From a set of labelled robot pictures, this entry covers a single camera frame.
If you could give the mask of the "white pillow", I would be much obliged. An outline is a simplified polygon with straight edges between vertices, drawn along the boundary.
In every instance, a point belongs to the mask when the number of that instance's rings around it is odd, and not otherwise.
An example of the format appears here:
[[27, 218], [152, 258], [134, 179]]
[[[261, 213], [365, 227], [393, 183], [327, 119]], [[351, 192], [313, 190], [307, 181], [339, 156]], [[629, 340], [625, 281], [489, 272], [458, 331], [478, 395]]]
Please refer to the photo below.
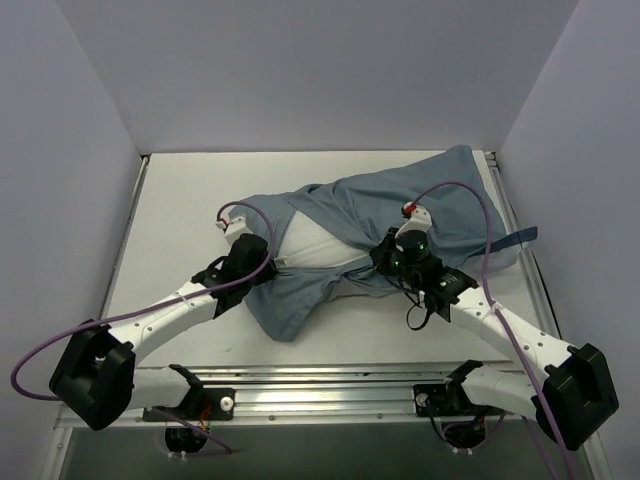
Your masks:
[[[361, 260], [369, 260], [367, 251], [351, 247], [297, 211], [286, 230], [275, 264], [279, 268], [335, 269]], [[355, 280], [340, 278], [328, 288], [324, 300], [339, 297], [373, 296], [383, 297], [396, 293], [388, 281], [382, 286], [370, 287]]]

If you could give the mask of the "blue plaid pillowcase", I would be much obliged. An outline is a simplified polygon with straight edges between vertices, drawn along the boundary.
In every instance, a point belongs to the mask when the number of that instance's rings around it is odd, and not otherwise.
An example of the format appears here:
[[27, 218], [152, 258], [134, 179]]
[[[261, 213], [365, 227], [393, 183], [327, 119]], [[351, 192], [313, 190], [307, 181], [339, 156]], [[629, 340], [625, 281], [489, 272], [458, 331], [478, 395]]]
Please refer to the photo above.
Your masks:
[[[274, 280], [253, 288], [245, 298], [262, 330], [274, 341], [291, 342], [324, 301], [339, 295], [391, 294], [369, 253], [389, 228], [402, 225], [401, 208], [412, 200], [418, 200], [433, 220], [428, 231], [431, 251], [445, 265], [473, 277], [480, 275], [486, 249], [491, 251], [490, 270], [502, 270], [538, 237], [535, 227], [507, 231], [466, 145], [403, 167], [250, 196], [232, 214], [244, 216], [256, 235], [275, 240], [279, 270]], [[295, 234], [294, 219], [301, 216], [361, 251], [361, 256], [353, 260], [329, 256], [327, 265], [321, 266], [314, 247], [303, 254], [282, 252], [285, 239]]]

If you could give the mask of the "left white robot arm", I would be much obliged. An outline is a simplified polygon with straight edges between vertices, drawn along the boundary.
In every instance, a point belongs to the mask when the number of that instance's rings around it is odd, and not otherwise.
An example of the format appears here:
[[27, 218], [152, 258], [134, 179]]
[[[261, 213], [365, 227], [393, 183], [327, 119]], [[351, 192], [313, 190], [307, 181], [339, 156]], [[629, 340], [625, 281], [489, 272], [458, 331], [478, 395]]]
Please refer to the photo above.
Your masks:
[[142, 314], [104, 325], [84, 322], [52, 374], [50, 391], [93, 430], [141, 408], [197, 418], [219, 404], [209, 399], [203, 382], [182, 365], [142, 369], [141, 361], [187, 330], [235, 308], [253, 287], [276, 274], [267, 241], [241, 234], [227, 255]]

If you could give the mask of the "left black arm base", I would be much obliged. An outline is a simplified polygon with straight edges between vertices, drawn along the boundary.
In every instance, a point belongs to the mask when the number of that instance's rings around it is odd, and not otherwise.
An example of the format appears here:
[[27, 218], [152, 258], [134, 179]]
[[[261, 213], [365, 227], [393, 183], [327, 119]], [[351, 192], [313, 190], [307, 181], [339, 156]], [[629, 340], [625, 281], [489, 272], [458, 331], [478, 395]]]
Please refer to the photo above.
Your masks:
[[164, 446], [182, 457], [231, 455], [233, 449], [212, 433], [213, 422], [234, 418], [236, 390], [231, 387], [202, 387], [188, 394], [177, 407], [151, 407], [143, 411], [145, 422], [176, 423], [166, 426]]

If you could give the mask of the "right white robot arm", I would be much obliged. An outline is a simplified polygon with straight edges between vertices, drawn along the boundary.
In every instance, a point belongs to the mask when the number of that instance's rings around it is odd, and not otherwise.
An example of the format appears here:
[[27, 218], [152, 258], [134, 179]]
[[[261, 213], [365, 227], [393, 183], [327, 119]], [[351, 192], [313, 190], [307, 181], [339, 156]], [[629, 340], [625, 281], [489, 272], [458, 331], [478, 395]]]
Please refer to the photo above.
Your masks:
[[576, 451], [619, 408], [604, 353], [548, 335], [492, 301], [466, 273], [431, 253], [420, 230], [392, 228], [370, 253], [375, 270], [418, 296], [429, 314], [462, 328], [520, 365], [509, 374], [468, 360], [447, 377], [444, 400], [455, 412], [488, 406], [534, 420], [545, 434]]

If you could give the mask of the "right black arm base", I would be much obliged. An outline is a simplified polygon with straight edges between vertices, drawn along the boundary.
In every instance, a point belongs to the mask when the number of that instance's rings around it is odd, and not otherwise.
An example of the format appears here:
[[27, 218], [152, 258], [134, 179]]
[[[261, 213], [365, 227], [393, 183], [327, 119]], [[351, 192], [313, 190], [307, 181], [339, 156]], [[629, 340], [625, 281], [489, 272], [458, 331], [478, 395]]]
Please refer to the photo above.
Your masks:
[[455, 453], [471, 455], [488, 442], [505, 417], [496, 407], [457, 399], [444, 383], [415, 384], [412, 394], [415, 415], [427, 418], [437, 438]]

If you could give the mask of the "aluminium table frame rail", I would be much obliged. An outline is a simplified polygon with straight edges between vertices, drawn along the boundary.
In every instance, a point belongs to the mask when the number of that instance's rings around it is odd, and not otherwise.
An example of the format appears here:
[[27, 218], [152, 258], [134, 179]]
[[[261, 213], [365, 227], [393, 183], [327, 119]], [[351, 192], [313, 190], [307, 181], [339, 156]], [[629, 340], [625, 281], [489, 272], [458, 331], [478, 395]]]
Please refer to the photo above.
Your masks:
[[[494, 202], [485, 156], [471, 148]], [[158, 154], [134, 210], [112, 306], [100, 325], [142, 314], [231, 246], [215, 221], [230, 220], [246, 198], [296, 191], [360, 174], [403, 167], [444, 151], [352, 151]], [[488, 298], [550, 336], [532, 316], [523, 277], [489, 268], [482, 256], [474, 278]], [[243, 301], [222, 316], [173, 338], [140, 363], [142, 369], [179, 364], [204, 387], [236, 390], [234, 418], [366, 414], [380, 417], [398, 402], [414, 405], [415, 384], [444, 383], [468, 360], [509, 374], [523, 369], [474, 334], [429, 314], [417, 294], [383, 276], [396, 293], [339, 297], [317, 305], [291, 342], [272, 340]], [[69, 330], [71, 336], [84, 322]]]

